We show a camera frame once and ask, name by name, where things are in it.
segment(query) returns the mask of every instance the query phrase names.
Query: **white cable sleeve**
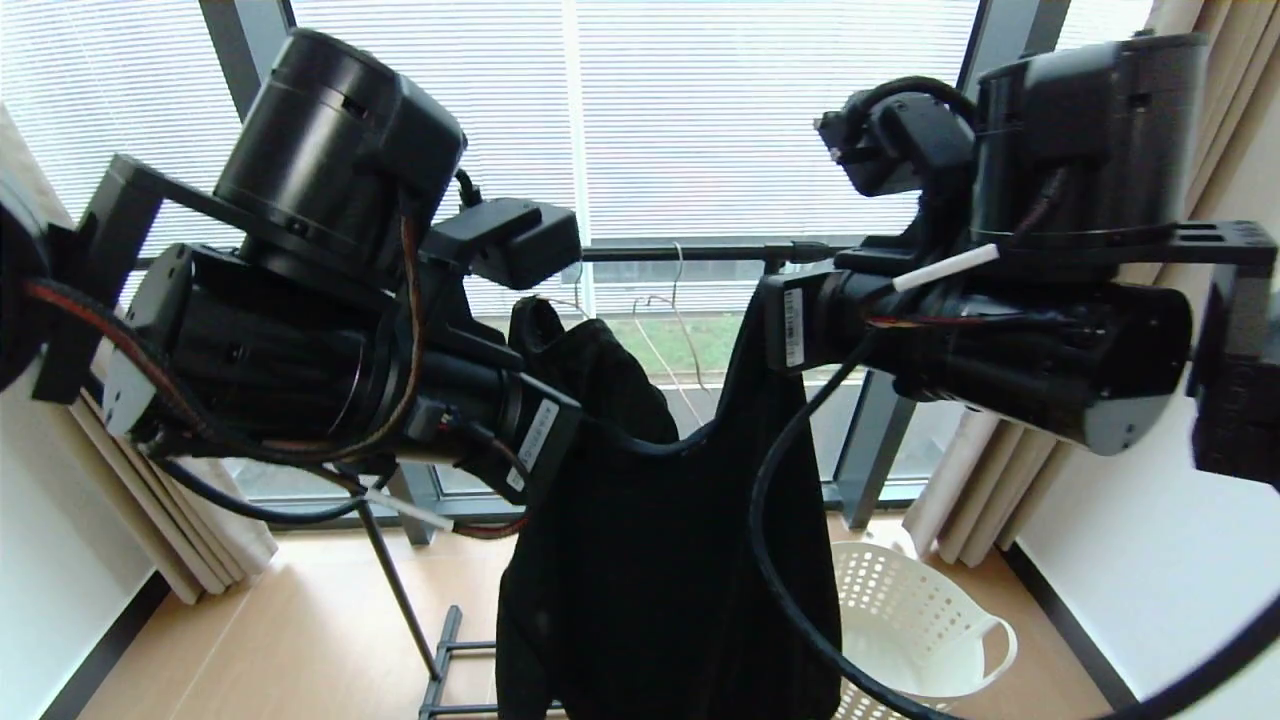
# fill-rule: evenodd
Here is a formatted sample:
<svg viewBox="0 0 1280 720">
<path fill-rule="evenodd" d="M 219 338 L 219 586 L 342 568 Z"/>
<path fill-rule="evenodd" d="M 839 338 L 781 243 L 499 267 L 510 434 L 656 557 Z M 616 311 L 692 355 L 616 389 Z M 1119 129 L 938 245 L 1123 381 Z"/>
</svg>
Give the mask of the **white cable sleeve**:
<svg viewBox="0 0 1280 720">
<path fill-rule="evenodd" d="M 1000 249 L 996 247 L 995 243 L 974 247 L 973 250 L 961 252 L 960 255 L 952 255 L 951 258 L 938 260 L 932 265 L 925 265 L 919 270 L 911 270 L 910 273 L 893 278 L 893 290 L 906 292 L 913 287 L 920 287 L 922 284 L 940 281 L 947 275 L 963 273 L 969 268 L 977 268 L 984 263 L 991 263 L 997 258 L 1000 258 Z"/>
<path fill-rule="evenodd" d="M 374 505 L 381 505 L 383 507 L 394 510 L 402 515 L 408 515 L 410 518 L 415 518 L 429 525 L 435 525 L 447 533 L 453 532 L 453 520 L 449 520 L 444 515 L 431 512 L 425 507 L 419 507 L 411 502 L 404 502 L 403 500 L 392 497 L 381 491 L 370 488 L 369 492 L 365 493 L 365 500 L 372 502 Z"/>
</svg>

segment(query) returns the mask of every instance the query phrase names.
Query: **black baseboard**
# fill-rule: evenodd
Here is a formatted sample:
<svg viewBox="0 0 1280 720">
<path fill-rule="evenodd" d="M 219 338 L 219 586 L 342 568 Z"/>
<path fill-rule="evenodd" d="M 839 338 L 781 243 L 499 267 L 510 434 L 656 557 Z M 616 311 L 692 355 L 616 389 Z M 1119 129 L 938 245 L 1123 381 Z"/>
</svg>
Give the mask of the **black baseboard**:
<svg viewBox="0 0 1280 720">
<path fill-rule="evenodd" d="M 1111 703 L 1112 708 L 1121 708 L 1138 702 L 1138 698 L 1125 684 L 1120 674 L 1111 665 L 1098 646 L 1093 644 L 1093 638 L 1084 632 L 1084 626 L 1080 621 L 1075 619 L 1062 598 L 1059 597 L 1053 585 L 1048 584 L 1048 579 L 1041 574 L 1039 568 L 1032 562 L 1032 559 L 1027 556 L 1021 547 L 1015 542 L 1012 547 L 1004 552 L 1005 562 L 1009 564 L 1009 569 L 1018 575 L 1018 579 L 1023 582 L 1027 591 L 1032 593 L 1036 598 L 1036 603 L 1041 606 L 1044 615 L 1048 616 L 1048 621 L 1053 624 L 1062 639 L 1066 641 L 1068 647 L 1079 659 L 1080 665 L 1084 666 L 1084 671 L 1089 674 L 1093 679 L 1093 684 L 1102 691 L 1102 697 Z"/>
<path fill-rule="evenodd" d="M 84 706 L 88 705 L 88 700 L 106 679 L 106 674 L 111 671 L 111 667 L 115 667 L 120 656 L 133 643 L 133 638 L 138 637 L 142 626 L 147 624 L 147 620 L 151 619 L 168 594 L 169 583 L 160 577 L 160 573 L 152 573 L 120 612 L 120 616 L 115 619 L 115 623 L 111 623 L 102 639 L 93 646 L 84 662 L 81 662 L 63 689 L 58 692 L 58 697 L 41 715 L 41 720 L 73 720 L 79 716 Z"/>
</svg>

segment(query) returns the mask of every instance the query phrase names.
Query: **white horizontal blinds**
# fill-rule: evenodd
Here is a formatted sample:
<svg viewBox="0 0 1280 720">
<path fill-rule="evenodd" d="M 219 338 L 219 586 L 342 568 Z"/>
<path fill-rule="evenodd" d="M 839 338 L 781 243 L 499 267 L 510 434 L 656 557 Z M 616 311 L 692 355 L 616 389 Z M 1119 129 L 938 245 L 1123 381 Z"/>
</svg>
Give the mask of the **white horizontal blinds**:
<svg viewBox="0 0 1280 720">
<path fill-rule="evenodd" d="M 367 50 L 453 113 L 470 142 L 462 167 L 485 197 L 573 208 L 561 0 L 293 0 L 293 13 L 300 27 Z M 453 186 L 435 219 L 457 206 Z M 529 295 L 466 283 L 476 315 L 507 315 Z M 539 291 L 572 299 L 561 284 L 552 278 Z"/>
<path fill-rule="evenodd" d="M 5 0 L 3 13 L 0 97 L 73 218 L 115 152 L 212 188 L 239 120 L 197 3 Z M 166 204 L 143 252 L 242 237 Z"/>
<path fill-rule="evenodd" d="M 955 81 L 977 0 L 579 0 L 593 241 L 896 232 L 812 122 L 908 74 Z"/>
<path fill-rule="evenodd" d="M 1147 24 L 1152 0 L 1071 0 L 1057 50 L 1125 40 Z"/>
</svg>

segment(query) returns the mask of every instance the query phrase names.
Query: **floor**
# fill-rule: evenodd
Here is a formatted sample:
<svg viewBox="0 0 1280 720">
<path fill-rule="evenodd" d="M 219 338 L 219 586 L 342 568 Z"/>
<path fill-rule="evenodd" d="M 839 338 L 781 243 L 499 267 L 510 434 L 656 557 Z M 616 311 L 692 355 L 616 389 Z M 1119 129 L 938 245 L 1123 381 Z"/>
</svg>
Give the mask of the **floor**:
<svg viewBox="0 0 1280 720">
<path fill-rule="evenodd" d="M 838 516 L 828 524 L 833 541 L 856 539 Z M 870 534 L 881 544 L 909 544 L 897 518 L 874 520 Z M 498 575 L 513 541 L 447 536 L 419 550 L 390 530 L 388 542 L 430 642 L 453 603 L 465 612 L 461 639 L 492 638 Z M 1009 674 L 952 712 L 1053 720 L 1108 710 L 1002 559 L 946 571 L 1007 619 L 1019 641 Z M 1002 656 L 1004 641 L 992 643 L 988 655 Z M 492 676 L 490 660 L 460 657 L 445 701 L 492 702 Z M 81 717 L 410 720 L 425 687 L 426 670 L 364 533 L 294 533 L 282 537 L 271 568 L 253 583 L 193 607 L 170 596 Z"/>
</svg>

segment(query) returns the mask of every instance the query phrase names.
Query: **white wall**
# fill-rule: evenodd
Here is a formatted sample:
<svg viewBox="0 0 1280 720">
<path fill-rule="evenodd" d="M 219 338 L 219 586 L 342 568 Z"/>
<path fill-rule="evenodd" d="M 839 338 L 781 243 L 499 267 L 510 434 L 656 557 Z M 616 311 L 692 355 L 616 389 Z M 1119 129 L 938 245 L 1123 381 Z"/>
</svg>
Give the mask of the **white wall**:
<svg viewBox="0 0 1280 720">
<path fill-rule="evenodd" d="M 1274 63 L 1263 85 L 1280 83 Z M 1251 118 L 1233 179 L 1207 193 L 1207 215 L 1253 219 L 1280 237 L 1280 94 Z M 1176 286 L 1203 296 L 1203 272 Z M 1179 397 L 1132 451 L 1076 451 L 1018 538 L 1071 612 L 1139 696 L 1178 679 L 1280 591 L 1280 493 L 1192 466 L 1194 404 Z M 1280 651 L 1185 714 L 1274 717 Z"/>
<path fill-rule="evenodd" d="M 87 479 L 70 414 L 0 396 L 0 717 L 38 717 L 154 570 Z"/>
</svg>

